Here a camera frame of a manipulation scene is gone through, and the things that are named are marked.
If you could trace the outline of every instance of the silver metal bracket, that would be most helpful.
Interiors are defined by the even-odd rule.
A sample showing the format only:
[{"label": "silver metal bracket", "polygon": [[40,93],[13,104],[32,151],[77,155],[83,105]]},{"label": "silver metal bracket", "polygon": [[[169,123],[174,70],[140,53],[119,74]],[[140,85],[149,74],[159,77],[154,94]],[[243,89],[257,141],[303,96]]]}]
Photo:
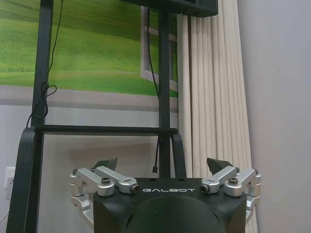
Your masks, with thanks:
[{"label": "silver metal bracket", "polygon": [[246,185],[250,183],[256,176],[256,171],[252,168],[248,168],[240,172],[236,177],[236,182],[230,182],[230,180],[225,182],[225,193],[232,197],[239,197]]},{"label": "silver metal bracket", "polygon": [[111,196],[115,191],[115,185],[123,193],[133,194],[139,190],[136,179],[120,175],[104,166],[92,170],[82,168],[70,174],[71,203],[78,208],[82,219],[92,229],[94,228],[93,194],[97,192],[102,197]]},{"label": "silver metal bracket", "polygon": [[71,203],[78,207],[81,218],[88,226],[94,229],[93,208],[91,208],[92,203],[84,195],[80,197],[71,197]]},{"label": "silver metal bracket", "polygon": [[99,166],[94,172],[101,177],[109,177],[122,193],[134,194],[139,191],[137,181],[133,177],[123,176],[105,166]]},{"label": "silver metal bracket", "polygon": [[252,197],[250,195],[247,195],[247,201],[246,201],[246,221],[247,224],[248,221],[251,219],[254,213],[255,206],[259,204],[260,202],[260,196],[259,197]]},{"label": "silver metal bracket", "polygon": [[223,185],[229,178],[237,175],[236,168],[227,166],[221,171],[214,174],[211,178],[203,178],[201,183],[201,191],[203,193],[218,193],[220,186]]},{"label": "silver metal bracket", "polygon": [[228,196],[239,197],[246,194],[246,224],[251,219],[255,206],[260,202],[261,175],[257,170],[248,168],[238,172],[235,167],[227,166],[211,178],[202,179],[201,191],[206,194],[219,192],[224,185]]}]

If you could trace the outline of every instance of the bolt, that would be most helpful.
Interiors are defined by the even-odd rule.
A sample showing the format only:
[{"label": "bolt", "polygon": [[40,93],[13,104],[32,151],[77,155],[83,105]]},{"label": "bolt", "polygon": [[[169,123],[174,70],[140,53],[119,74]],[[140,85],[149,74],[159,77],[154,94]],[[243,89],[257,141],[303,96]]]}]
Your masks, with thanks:
[{"label": "bolt", "polygon": [[131,193],[137,193],[139,191],[139,185],[136,184],[134,186],[131,187]]},{"label": "bolt", "polygon": [[208,185],[201,185],[200,187],[202,193],[208,193],[209,192],[209,186]]},{"label": "bolt", "polygon": [[237,185],[238,184],[238,179],[237,178],[229,178],[228,180],[229,184]]},{"label": "bolt", "polygon": [[102,178],[102,184],[108,184],[108,183],[110,183],[110,178],[109,177]]}]

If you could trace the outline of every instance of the black metal stand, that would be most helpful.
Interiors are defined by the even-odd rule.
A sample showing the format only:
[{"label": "black metal stand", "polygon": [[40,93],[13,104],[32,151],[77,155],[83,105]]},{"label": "black metal stand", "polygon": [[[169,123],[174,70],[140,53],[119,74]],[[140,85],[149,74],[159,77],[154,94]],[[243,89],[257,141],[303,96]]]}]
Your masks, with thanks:
[{"label": "black metal stand", "polygon": [[[48,81],[52,15],[53,0],[41,0],[33,109],[42,94],[41,88],[43,83]],[[161,177],[171,176],[171,139],[175,175],[178,178],[185,178],[186,166],[182,139],[178,129],[170,128],[169,70],[169,12],[161,11],[159,14],[159,128],[45,125],[44,118],[32,116],[31,128],[26,128],[23,131],[19,143],[6,232],[37,232],[43,141],[46,133],[64,135],[159,136],[159,168]],[[38,115],[43,114],[44,106],[38,106],[36,112]]]}]

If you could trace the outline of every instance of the white cord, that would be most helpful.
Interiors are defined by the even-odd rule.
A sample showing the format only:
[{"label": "white cord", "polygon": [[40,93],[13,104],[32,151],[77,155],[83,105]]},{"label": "white cord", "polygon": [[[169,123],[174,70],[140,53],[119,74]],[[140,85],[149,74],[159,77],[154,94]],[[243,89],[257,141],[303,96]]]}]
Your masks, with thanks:
[{"label": "white cord", "polygon": [[7,211],[5,215],[1,218],[0,223],[2,223],[2,221],[8,216],[8,214],[9,214],[9,211]]}]

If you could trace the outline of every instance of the cable connector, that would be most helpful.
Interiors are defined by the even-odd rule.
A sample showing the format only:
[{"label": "cable connector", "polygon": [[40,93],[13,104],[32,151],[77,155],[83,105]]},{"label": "cable connector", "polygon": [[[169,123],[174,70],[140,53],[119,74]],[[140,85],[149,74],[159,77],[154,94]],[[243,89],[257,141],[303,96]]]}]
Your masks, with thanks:
[{"label": "cable connector", "polygon": [[156,175],[157,174],[157,167],[154,166],[154,168],[152,168],[152,174]]}]

